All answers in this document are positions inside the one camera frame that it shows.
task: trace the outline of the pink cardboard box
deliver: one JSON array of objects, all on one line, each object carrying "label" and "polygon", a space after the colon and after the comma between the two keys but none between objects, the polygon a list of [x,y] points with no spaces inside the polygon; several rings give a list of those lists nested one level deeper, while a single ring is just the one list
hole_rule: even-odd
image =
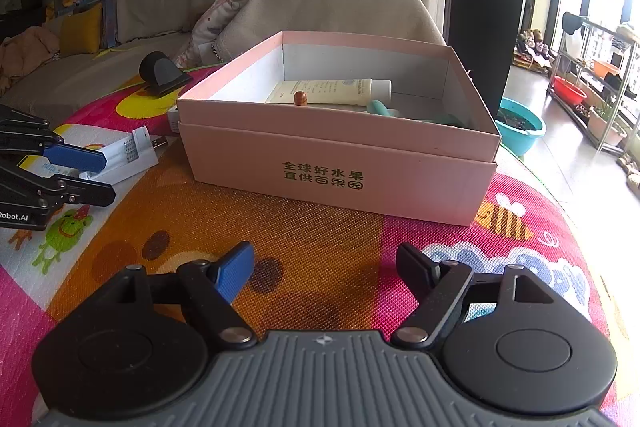
[{"label": "pink cardboard box", "polygon": [[[391,80],[404,118],[264,103],[283,80],[350,78]],[[281,32],[177,105],[197,181],[455,225],[473,222],[500,145],[453,49],[404,39]],[[409,120],[443,112],[469,128]]]}]

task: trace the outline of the yellow cushion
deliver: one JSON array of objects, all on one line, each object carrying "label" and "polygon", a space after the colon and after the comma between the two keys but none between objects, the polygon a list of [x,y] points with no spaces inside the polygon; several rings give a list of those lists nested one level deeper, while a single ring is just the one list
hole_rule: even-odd
[{"label": "yellow cushion", "polygon": [[102,4],[90,10],[64,17],[60,29],[60,55],[97,53],[100,49],[100,26],[102,25]]}]

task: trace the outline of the bee cartoon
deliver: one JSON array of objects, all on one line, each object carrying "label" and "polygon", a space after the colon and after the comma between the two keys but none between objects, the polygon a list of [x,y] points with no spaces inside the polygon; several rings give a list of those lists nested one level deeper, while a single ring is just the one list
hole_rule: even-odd
[{"label": "bee cartoon", "polygon": [[525,241],[533,237],[522,220],[525,214],[521,203],[510,203],[504,194],[496,194],[498,204],[483,201],[476,214],[475,222],[491,232],[507,239]]}]

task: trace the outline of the sofa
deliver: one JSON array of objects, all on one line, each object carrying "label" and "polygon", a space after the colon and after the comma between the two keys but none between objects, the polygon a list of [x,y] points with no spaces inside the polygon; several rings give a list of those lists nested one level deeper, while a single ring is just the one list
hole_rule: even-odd
[{"label": "sofa", "polygon": [[[16,82],[0,103],[36,114],[57,127],[86,104],[113,92],[138,74],[140,62],[159,50],[169,57],[189,40],[200,15],[214,0],[116,0],[122,44],[103,55],[52,60]],[[60,19],[45,27],[60,36]]]},{"label": "sofa", "polygon": [[[21,79],[0,103],[57,127],[75,111],[118,89],[154,50],[177,56],[214,0],[116,0],[117,40],[102,55],[72,55]],[[46,25],[60,31],[60,21]],[[281,30],[364,33],[444,44],[423,0],[249,0],[220,33],[216,49],[232,60]]]}]

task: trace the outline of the teal plastic object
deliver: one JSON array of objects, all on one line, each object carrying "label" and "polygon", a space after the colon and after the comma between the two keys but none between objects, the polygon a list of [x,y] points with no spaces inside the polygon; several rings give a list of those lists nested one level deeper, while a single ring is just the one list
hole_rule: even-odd
[{"label": "teal plastic object", "polygon": [[440,125],[450,125],[452,127],[460,127],[460,129],[466,129],[466,125],[463,124],[459,118],[448,112],[437,116],[431,120],[420,120],[428,123],[439,123]]},{"label": "teal plastic object", "polygon": [[379,114],[381,116],[391,116],[391,113],[389,113],[385,104],[380,102],[380,100],[371,100],[371,102],[367,103],[367,112],[371,114]]},{"label": "teal plastic object", "polygon": [[502,143],[516,156],[522,156],[533,147],[533,144],[538,138],[545,136],[546,125],[542,119],[533,114],[527,106],[510,98],[503,98],[500,101],[500,107],[509,109],[515,114],[526,118],[526,120],[529,120],[533,127],[536,128],[534,131],[521,131],[497,120],[495,121],[498,131],[500,131],[502,135]]}]

